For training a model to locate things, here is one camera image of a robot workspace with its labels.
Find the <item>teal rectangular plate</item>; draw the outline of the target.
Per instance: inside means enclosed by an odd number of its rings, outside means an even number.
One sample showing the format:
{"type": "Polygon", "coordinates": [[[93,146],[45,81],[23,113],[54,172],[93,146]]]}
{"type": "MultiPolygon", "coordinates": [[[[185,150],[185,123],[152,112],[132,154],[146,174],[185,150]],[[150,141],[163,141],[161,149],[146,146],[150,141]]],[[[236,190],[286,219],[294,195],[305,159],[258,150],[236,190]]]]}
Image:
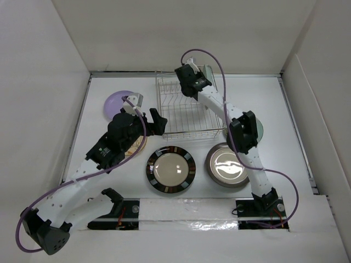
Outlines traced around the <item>teal rectangular plate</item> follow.
{"type": "Polygon", "coordinates": [[[204,77],[211,83],[211,85],[213,84],[213,80],[212,80],[212,68],[209,65],[203,65],[202,67],[202,72],[204,77]]]}

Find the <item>teal round flower plate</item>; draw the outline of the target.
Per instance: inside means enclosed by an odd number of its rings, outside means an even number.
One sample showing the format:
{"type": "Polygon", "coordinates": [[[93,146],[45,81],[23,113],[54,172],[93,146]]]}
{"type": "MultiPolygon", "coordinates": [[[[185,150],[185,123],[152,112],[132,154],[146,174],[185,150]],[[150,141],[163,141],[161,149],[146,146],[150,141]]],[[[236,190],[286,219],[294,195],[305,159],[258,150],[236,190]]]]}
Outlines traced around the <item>teal round flower plate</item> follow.
{"type": "MultiPolygon", "coordinates": [[[[264,129],[261,121],[258,118],[256,119],[256,124],[257,124],[257,133],[258,133],[257,142],[260,142],[264,134],[264,129]]],[[[224,136],[226,137],[228,134],[228,129],[224,128],[223,133],[224,133],[224,136]]]]}

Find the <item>tan plate under arm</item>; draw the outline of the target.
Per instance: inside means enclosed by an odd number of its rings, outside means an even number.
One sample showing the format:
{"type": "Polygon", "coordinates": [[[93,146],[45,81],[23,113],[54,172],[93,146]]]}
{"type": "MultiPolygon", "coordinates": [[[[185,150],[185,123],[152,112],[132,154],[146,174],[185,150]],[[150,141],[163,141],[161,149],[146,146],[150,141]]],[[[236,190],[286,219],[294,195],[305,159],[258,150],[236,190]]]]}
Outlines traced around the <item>tan plate under arm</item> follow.
{"type": "Polygon", "coordinates": [[[140,136],[135,142],[134,144],[128,149],[128,151],[125,153],[125,155],[131,156],[133,153],[135,153],[137,151],[137,149],[140,147],[139,152],[141,152],[144,148],[145,145],[147,144],[148,138],[145,138],[145,140],[143,141],[143,136],[140,136]]]}

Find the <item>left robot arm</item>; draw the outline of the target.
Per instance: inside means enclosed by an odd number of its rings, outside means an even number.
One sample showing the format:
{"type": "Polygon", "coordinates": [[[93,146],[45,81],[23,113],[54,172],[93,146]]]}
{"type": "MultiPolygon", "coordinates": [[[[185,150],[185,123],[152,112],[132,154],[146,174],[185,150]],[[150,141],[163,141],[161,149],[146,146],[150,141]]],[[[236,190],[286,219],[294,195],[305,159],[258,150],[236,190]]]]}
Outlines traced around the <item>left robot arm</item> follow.
{"type": "Polygon", "coordinates": [[[80,207],[76,204],[104,175],[128,162],[126,152],[138,138],[164,134],[167,119],[155,108],[151,108],[150,113],[151,123],[136,108],[130,113],[116,114],[76,172],[22,211],[15,230],[16,245],[20,250],[53,255],[67,243],[77,226],[102,215],[113,218],[120,215],[123,197],[111,188],[102,190],[80,207]]]}

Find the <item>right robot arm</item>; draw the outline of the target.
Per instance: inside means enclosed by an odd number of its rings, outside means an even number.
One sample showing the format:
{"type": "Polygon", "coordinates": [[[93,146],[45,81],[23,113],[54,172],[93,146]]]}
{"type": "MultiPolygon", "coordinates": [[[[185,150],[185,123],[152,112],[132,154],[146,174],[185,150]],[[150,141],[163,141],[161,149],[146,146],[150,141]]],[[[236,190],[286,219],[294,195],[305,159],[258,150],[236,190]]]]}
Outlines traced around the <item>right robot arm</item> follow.
{"type": "Polygon", "coordinates": [[[269,181],[259,157],[256,116],[227,102],[200,70],[184,64],[175,69],[183,95],[211,109],[226,123],[227,144],[247,168],[254,211],[267,215],[278,201],[276,189],[269,181]]]}

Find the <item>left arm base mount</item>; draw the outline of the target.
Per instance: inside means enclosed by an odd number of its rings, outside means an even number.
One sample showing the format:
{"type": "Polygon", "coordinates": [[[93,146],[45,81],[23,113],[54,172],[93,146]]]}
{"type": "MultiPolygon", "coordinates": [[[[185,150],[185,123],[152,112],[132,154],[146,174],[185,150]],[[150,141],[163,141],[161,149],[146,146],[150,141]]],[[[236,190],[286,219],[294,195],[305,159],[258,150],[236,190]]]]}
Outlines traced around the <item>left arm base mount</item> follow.
{"type": "Polygon", "coordinates": [[[90,230],[139,230],[140,199],[125,199],[121,208],[113,207],[109,214],[89,222],[90,230]]]}

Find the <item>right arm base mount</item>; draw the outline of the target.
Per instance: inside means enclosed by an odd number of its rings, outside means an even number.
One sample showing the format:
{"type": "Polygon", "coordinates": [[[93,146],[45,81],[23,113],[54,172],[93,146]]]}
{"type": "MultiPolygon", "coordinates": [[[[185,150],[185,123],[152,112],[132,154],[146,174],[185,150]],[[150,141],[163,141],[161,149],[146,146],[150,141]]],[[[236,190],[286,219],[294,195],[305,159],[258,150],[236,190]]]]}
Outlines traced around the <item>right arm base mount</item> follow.
{"type": "Polygon", "coordinates": [[[237,216],[239,230],[289,229],[287,222],[282,224],[287,216],[281,198],[264,211],[257,210],[253,198],[236,199],[235,205],[232,214],[237,216]]]}

